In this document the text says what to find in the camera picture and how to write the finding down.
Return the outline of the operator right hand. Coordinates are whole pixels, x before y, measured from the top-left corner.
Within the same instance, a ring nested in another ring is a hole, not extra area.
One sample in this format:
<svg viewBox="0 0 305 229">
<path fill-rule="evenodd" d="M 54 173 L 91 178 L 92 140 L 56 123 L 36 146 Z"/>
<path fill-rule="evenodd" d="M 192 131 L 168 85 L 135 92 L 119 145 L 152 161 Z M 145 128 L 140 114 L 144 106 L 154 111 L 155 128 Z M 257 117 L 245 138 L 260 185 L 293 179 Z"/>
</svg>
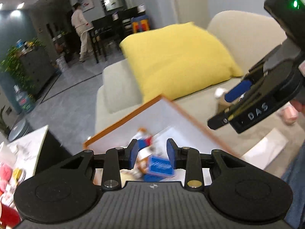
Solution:
<svg viewBox="0 0 305 229">
<path fill-rule="evenodd" d="M 300 113 L 305 114 L 305 105 L 297 100 L 291 100 L 291 105 Z"/>
</svg>

